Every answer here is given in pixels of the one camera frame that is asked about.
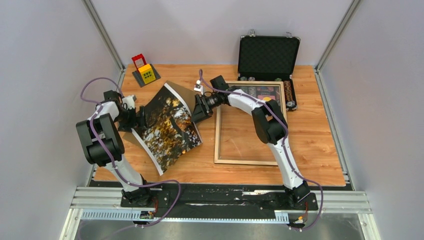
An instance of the open case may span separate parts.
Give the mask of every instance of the open case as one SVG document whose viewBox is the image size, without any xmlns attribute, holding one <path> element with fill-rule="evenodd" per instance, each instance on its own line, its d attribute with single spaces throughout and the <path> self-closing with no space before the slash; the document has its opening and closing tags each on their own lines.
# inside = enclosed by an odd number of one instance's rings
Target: open case
<svg viewBox="0 0 424 240">
<path fill-rule="evenodd" d="M 292 80 L 301 39 L 287 36 L 257 36 L 253 29 L 241 36 L 238 54 L 238 80 L 282 81 L 286 109 L 298 104 Z"/>
</svg>

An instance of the wooden table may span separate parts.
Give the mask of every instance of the wooden table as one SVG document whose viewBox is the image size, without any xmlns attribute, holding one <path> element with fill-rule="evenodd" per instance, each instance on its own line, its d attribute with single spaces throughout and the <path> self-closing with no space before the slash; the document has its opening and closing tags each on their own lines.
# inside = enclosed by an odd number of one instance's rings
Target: wooden table
<svg viewBox="0 0 424 240">
<path fill-rule="evenodd" d="M 222 75 L 227 81 L 237 79 L 236 65 L 172 65 L 155 64 L 161 79 L 142 88 L 134 79 L 135 67 L 126 70 L 122 91 L 124 95 L 136 95 L 136 105 L 147 104 L 166 81 L 172 81 L 192 89 L 203 69 L 204 79 Z M 321 100 L 320 91 L 311 66 L 296 66 L 293 74 L 298 109 L 287 113 L 290 129 L 289 142 L 297 166 L 308 179 L 325 186 L 344 186 L 342 168 Z M 232 165 L 214 163 L 215 117 L 198 125 L 203 143 L 182 155 L 175 165 L 159 176 L 147 153 L 124 140 L 125 156 L 136 171 L 149 182 L 176 179 L 181 183 L 258 184 L 281 185 L 283 183 L 277 166 Z M 100 167 L 95 173 L 96 181 L 116 181 L 106 169 Z"/>
</svg>

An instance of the white wall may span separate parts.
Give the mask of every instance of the white wall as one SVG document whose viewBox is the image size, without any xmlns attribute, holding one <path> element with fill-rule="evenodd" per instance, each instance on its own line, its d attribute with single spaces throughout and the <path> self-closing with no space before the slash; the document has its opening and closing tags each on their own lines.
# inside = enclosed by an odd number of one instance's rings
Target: white wall
<svg viewBox="0 0 424 240">
<path fill-rule="evenodd" d="M 351 0 L 92 0 L 120 58 L 236 64 L 241 35 L 301 38 L 298 65 L 318 63 Z"/>
<path fill-rule="evenodd" d="M 423 12 L 423 1 L 364 0 L 322 71 L 384 240 L 423 239 Z"/>
<path fill-rule="evenodd" d="M 56 240 L 90 169 L 80 90 L 118 69 L 80 0 L 0 1 L 0 23 L 0 239 Z"/>
</svg>

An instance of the case lid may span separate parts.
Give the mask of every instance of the case lid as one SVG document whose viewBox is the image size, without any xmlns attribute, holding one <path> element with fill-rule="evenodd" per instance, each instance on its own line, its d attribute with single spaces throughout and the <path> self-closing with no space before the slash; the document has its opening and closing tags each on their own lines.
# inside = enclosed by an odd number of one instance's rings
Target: case lid
<svg viewBox="0 0 424 240">
<path fill-rule="evenodd" d="M 295 68 L 300 43 L 298 37 L 242 36 L 238 73 L 257 80 L 289 79 Z"/>
</svg>

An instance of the wire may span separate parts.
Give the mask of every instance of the wire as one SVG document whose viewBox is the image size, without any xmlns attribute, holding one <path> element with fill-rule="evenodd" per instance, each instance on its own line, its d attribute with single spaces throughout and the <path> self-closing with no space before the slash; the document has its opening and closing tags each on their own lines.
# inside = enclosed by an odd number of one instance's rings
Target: wire
<svg viewBox="0 0 424 240">
<path fill-rule="evenodd" d="M 271 108 L 265 102 L 258 101 L 257 98 L 255 98 L 253 96 L 250 96 L 248 94 L 242 93 L 242 92 L 225 91 L 225 90 L 220 90 L 220 89 L 213 88 L 212 86 L 210 86 L 203 79 L 203 70 L 202 69 L 199 69 L 199 78 L 200 78 L 200 81 L 202 81 L 202 83 L 204 83 L 208 88 L 212 89 L 213 91 L 224 93 L 224 94 L 239 94 L 240 96 L 244 96 L 244 97 L 247 97 L 247 98 L 255 101 L 257 104 L 263 105 L 266 108 L 266 110 L 268 110 L 268 112 L 274 117 L 274 119 L 276 119 L 277 122 L 284 128 L 285 135 L 282 138 L 282 144 L 281 144 L 281 146 L 283 147 L 284 154 L 285 154 L 285 156 L 287 158 L 288 164 L 290 165 L 291 171 L 294 174 L 296 174 L 300 179 L 302 179 L 302 180 L 304 180 L 306 182 L 313 183 L 313 184 L 317 185 L 318 188 L 319 188 L 319 191 L 321 193 L 321 203 L 319 205 L 318 216 L 315 218 L 315 220 L 309 226 L 303 227 L 302 229 L 295 228 L 295 229 L 297 229 L 299 231 L 305 231 L 305 230 L 311 229 L 317 223 L 318 219 L 320 218 L 321 212 L 323 210 L 324 190 L 323 190 L 323 187 L 318 182 L 313 181 L 313 180 L 310 180 L 310 179 L 307 179 L 307 178 L 303 177 L 299 172 L 297 172 L 296 169 L 295 169 L 295 167 L 292 164 L 292 161 L 290 161 L 289 153 L 287 152 L 287 149 L 285 148 L 285 141 L 286 141 L 287 137 L 289 136 L 289 130 L 288 130 L 287 126 L 280 120 L 280 118 L 277 117 L 277 115 L 271 110 Z"/>
<path fill-rule="evenodd" d="M 164 180 L 164 181 L 158 181 L 158 182 L 155 182 L 155 183 L 150 183 L 150 184 L 146 184 L 146 185 L 142 185 L 142 184 L 136 184 L 136 183 L 132 183 L 132 182 L 130 182 L 130 181 L 128 181 L 127 179 L 125 179 L 125 177 L 120 173 L 120 171 L 118 170 L 118 168 L 117 168 L 117 166 L 116 166 L 116 163 L 115 163 L 115 158 L 114 158 L 114 156 L 112 155 L 112 153 L 109 151 L 109 149 L 106 147 L 106 145 L 105 145 L 105 143 L 103 142 L 103 140 L 99 137 L 99 134 L 97 133 L 97 131 L 96 131 L 96 129 L 94 128 L 94 119 L 97 117 L 97 115 L 99 114 L 99 112 L 100 111 L 102 111 L 102 109 L 103 109 L 103 105 L 99 102 L 99 101 L 96 101 L 96 100 L 90 100 L 90 99 L 86 99 L 86 98 L 84 98 L 83 97 L 83 94 L 84 94 L 84 91 L 86 90 L 86 88 L 91 84 L 91 83 L 93 83 L 94 81 L 97 81 L 97 80 L 100 80 L 100 79 L 105 79 L 105 80 L 109 80 L 109 81 L 111 81 L 117 88 L 118 88 L 118 90 L 119 90 L 119 92 L 120 92 L 120 94 L 121 94 L 121 96 L 122 97 L 124 97 L 124 94 L 122 93 L 122 90 L 119 88 L 119 86 L 118 86 L 118 84 L 116 84 L 116 82 L 114 82 L 112 79 L 110 79 L 110 78 L 107 78 L 107 77 L 97 77 L 97 78 L 94 78 L 94 79 L 92 79 L 92 80 L 90 80 L 89 82 L 87 82 L 87 84 L 82 88 L 82 91 L 81 91 L 81 94 L 79 95 L 80 96 L 80 98 L 83 100 L 83 101 L 85 101 L 85 102 L 88 102 L 88 103 L 94 103 L 94 104 L 98 104 L 99 105 L 99 107 L 98 107 L 98 109 L 94 112 L 94 114 L 91 116 L 91 118 L 90 118 L 90 120 L 89 120 L 89 125 L 90 125 L 90 129 L 91 129 L 91 131 L 92 131 L 92 133 L 94 134 L 94 136 L 95 136 L 95 138 L 98 140 L 98 143 L 101 145 L 101 147 L 104 149 L 104 151 L 106 152 L 106 154 L 109 156 L 109 158 L 110 158 L 110 160 L 111 160 L 111 162 L 112 162 L 112 166 L 113 166 L 113 169 L 114 169 L 114 171 L 116 172 L 116 175 L 118 175 L 119 176 L 119 178 L 123 181 L 123 182 L 125 182 L 125 183 L 127 183 L 128 185 L 130 185 L 130 186 L 133 186 L 133 187 L 137 187 L 137 188 L 150 188 L 150 187 L 154 187 L 154 186 L 157 186 L 157 185 L 160 185 L 160 184 L 165 184 L 165 183 L 170 183 L 170 182 L 175 182 L 177 185 L 178 185 L 178 193 L 177 193 L 177 195 L 176 195 L 176 197 L 175 197 L 175 200 L 173 201 L 173 203 L 171 204 L 171 206 L 169 207 L 169 209 L 158 219 L 158 220 L 156 220 L 156 221 L 153 221 L 153 222 L 151 222 L 151 223 L 149 223 L 149 224 L 146 224 L 146 225 L 136 225 L 136 226 L 138 226 L 138 227 L 142 227 L 142 228 L 147 228 L 147 227 L 151 227 L 151 226 L 154 226 L 154 225 L 156 225 L 156 224 L 158 224 L 158 223 L 160 223 L 168 214 L 169 214 L 169 212 L 173 209 L 173 207 L 175 206 L 175 204 L 177 203 L 177 200 L 180 198 L 180 194 L 181 194 L 181 184 L 180 184 L 180 182 L 179 181 L 177 181 L 177 180 L 175 180 L 175 179 L 169 179 L 169 180 Z"/>
</svg>

